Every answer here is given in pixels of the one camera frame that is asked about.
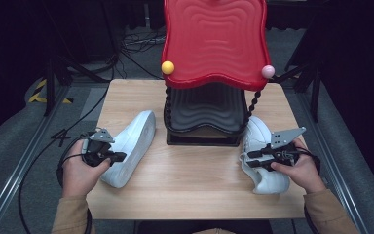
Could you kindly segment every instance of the wavy red panel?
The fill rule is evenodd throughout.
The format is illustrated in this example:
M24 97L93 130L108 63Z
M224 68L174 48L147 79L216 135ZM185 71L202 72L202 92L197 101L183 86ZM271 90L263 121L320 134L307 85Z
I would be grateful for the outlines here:
M177 89L223 82L260 91L270 64L264 0L165 0L162 61L174 64L166 84Z

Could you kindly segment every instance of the black stand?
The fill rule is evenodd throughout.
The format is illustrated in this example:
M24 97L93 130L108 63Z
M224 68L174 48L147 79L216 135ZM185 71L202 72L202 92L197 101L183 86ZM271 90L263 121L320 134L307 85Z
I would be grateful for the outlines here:
M105 24L107 26L109 39L114 51L114 56L111 60L109 60L109 64L114 65L115 62L117 62L117 48L114 44L108 17L105 12L105 5L102 1L100 1L100 4L102 6L102 12L104 15ZM55 77L57 78L61 86L70 86L73 81L71 72L68 71L67 67L74 68L79 73L89 77L97 83L110 82L109 80L104 80L101 77L97 76L96 74L81 66L77 62L72 61L66 57L59 56L59 49L56 45L56 38L53 34L54 27L56 27L56 25L54 25L52 16L50 15L46 3L44 1L34 2L30 0L24 0L24 6L29 15L31 16L31 19L35 24L36 30L41 34L42 39L47 45L46 49L47 54L49 56L45 69L45 78L47 80L47 109L45 111L44 116L48 116L55 106Z

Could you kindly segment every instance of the sleeve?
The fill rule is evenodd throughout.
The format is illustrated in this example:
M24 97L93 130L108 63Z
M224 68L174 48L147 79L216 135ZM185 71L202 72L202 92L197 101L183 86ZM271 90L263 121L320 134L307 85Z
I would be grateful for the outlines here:
M53 234L83 234L87 228L88 203L86 196L59 199Z
M329 189L304 195L304 198L319 233L358 233L345 209Z

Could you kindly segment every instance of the white sneaker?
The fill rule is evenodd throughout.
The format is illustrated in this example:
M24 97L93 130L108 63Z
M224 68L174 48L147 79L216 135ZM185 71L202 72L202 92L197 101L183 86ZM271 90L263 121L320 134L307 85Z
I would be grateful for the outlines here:
M111 144L114 152L127 154L123 162L114 163L102 176L101 180L109 185L121 188L127 184L138 162L147 152L156 132L156 117L151 110L140 112L126 126Z
M287 191L290 179L287 175L262 168L251 168L247 162L253 161L247 153L259 151L271 143L272 134L262 120L255 116L249 118L247 129L243 138L243 154L241 156L242 169L254 182L253 192L256 194L278 194Z

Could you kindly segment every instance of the pink ball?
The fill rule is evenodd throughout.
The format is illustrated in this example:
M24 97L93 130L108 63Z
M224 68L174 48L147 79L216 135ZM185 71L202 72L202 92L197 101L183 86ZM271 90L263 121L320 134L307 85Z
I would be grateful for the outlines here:
M271 79L275 75L275 68L271 65L266 65L262 69L262 76L266 79Z

